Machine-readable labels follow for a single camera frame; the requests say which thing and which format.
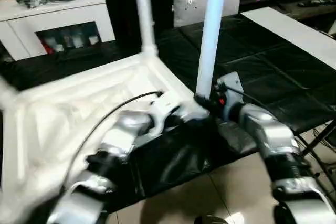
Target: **table leg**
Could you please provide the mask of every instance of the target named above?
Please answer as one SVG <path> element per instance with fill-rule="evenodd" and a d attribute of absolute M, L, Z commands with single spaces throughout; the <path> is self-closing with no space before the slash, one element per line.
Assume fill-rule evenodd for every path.
<path fill-rule="evenodd" d="M 301 152 L 304 157 L 310 153 L 323 139 L 325 139 L 334 129 L 336 129 L 336 120 L 333 120 L 325 129 Z"/>

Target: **metal bracket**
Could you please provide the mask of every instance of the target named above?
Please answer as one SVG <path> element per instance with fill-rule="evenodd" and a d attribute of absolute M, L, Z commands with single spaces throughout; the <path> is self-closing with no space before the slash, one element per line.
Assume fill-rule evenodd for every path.
<path fill-rule="evenodd" d="M 218 85 L 224 84 L 227 87 L 234 88 L 240 92 L 243 92 L 243 86 L 241 85 L 240 78 L 237 72 L 232 72 L 228 73 L 222 77 L 220 77 L 217 80 Z M 243 102 L 243 96 L 241 94 L 238 94 L 230 89 L 228 89 L 225 92 L 226 95 L 226 101 L 225 101 L 225 106 L 224 106 L 224 111 L 223 111 L 223 120 L 224 122 L 229 121 L 229 112 L 231 108 L 236 104 L 236 103 L 244 103 Z"/>

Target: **white pole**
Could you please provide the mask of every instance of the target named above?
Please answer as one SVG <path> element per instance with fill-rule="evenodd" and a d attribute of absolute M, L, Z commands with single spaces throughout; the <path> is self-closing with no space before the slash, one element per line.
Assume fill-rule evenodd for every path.
<path fill-rule="evenodd" d="M 136 0 L 142 39 L 142 52 L 147 55 L 157 55 L 154 40 L 151 0 Z"/>
<path fill-rule="evenodd" d="M 205 12 L 196 93 L 209 98 L 224 0 L 208 0 Z"/>

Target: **black table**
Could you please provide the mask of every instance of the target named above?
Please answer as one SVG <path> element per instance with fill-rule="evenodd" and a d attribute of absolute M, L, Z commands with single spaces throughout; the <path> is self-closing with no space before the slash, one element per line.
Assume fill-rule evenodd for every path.
<path fill-rule="evenodd" d="M 157 37 L 161 60 L 195 91 L 202 24 L 167 30 Z M 295 134 L 336 116 L 336 71 L 242 15 L 222 19 L 214 79 L 237 71 L 246 93 L 262 101 Z M 135 54 L 115 42 L 68 53 L 39 56 L 0 66 L 0 74 L 19 90 L 57 80 Z M 111 210 L 151 197 L 255 151 L 233 152 L 211 119 L 191 121 L 136 150 L 116 176 L 119 190 Z M 30 223 L 40 223 L 48 204 Z"/>

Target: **bottle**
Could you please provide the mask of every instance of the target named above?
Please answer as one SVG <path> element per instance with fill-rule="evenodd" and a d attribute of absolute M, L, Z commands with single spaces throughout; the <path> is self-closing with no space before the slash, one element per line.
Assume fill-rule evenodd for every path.
<path fill-rule="evenodd" d="M 84 46 L 84 35 L 80 29 L 77 29 L 72 36 L 72 41 L 76 48 L 80 48 Z"/>
<path fill-rule="evenodd" d="M 71 34 L 70 34 L 70 30 L 68 28 L 65 28 L 61 31 L 61 35 L 64 41 L 64 45 L 66 48 L 71 48 L 73 47 L 73 43 L 72 43 L 72 38 L 71 38 Z"/>
<path fill-rule="evenodd" d="M 94 45 L 94 44 L 97 44 L 99 42 L 99 38 L 98 38 L 97 35 L 90 36 L 89 41 L 90 41 L 91 45 Z"/>

